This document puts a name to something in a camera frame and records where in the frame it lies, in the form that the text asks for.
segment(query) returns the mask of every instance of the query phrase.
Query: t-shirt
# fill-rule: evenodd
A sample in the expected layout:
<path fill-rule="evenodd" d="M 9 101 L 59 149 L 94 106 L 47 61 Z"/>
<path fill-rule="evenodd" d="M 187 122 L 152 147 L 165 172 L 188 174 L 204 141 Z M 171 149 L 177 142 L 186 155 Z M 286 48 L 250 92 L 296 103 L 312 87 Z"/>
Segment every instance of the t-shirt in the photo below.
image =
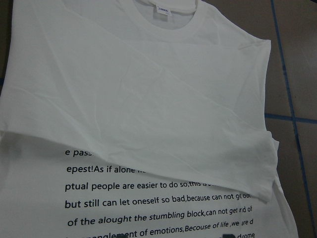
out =
<path fill-rule="evenodd" d="M 270 200 L 270 41 L 193 2 L 17 0 L 0 129 Z"/>
<path fill-rule="evenodd" d="M 296 238 L 269 51 L 200 0 L 15 0 L 0 236 Z"/>

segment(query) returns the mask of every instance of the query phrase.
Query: brown floor tile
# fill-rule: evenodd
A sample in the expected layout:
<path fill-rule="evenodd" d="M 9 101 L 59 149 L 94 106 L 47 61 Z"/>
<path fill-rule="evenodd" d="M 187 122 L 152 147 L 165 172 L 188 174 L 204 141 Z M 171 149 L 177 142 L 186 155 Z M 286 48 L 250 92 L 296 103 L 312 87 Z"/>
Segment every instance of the brown floor tile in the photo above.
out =
<path fill-rule="evenodd" d="M 271 40 L 266 76 L 265 112 L 290 116 L 270 1 L 206 0 L 234 24 L 251 35 Z"/>
<path fill-rule="evenodd" d="M 291 121 L 266 119 L 273 138 L 280 142 L 278 174 L 285 197 L 292 209 L 300 238 L 313 238 L 313 227 L 307 206 L 299 155 Z"/>
<path fill-rule="evenodd" d="M 297 127 L 304 158 L 315 227 L 317 227 L 317 124 L 298 123 Z"/>
<path fill-rule="evenodd" d="M 317 119 L 317 3 L 274 2 L 295 114 Z"/>

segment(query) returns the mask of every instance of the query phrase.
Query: tiled floor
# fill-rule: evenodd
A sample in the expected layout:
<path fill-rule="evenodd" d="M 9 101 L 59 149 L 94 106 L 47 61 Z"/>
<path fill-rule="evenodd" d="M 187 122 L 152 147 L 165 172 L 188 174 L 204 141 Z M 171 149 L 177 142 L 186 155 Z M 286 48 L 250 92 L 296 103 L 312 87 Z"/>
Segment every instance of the tiled floor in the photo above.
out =
<path fill-rule="evenodd" d="M 271 40 L 266 80 L 266 126 L 280 141 L 278 172 L 299 236 L 316 238 L 317 3 L 310 0 L 207 2 L 252 35 Z M 11 6 L 12 0 L 0 0 L 2 79 L 10 39 Z"/>

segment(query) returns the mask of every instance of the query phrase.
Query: clothing tag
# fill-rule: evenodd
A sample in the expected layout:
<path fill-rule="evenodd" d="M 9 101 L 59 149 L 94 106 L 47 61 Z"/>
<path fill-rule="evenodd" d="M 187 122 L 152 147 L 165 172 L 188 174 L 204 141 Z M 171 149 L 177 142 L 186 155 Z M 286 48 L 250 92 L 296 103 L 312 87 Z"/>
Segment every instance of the clothing tag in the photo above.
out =
<path fill-rule="evenodd" d="M 172 13 L 170 12 L 170 10 L 166 7 L 161 7 L 159 5 L 157 5 L 157 12 L 158 13 L 161 13 L 161 14 L 164 14 L 164 15 L 168 15 L 168 16 L 171 16 Z"/>

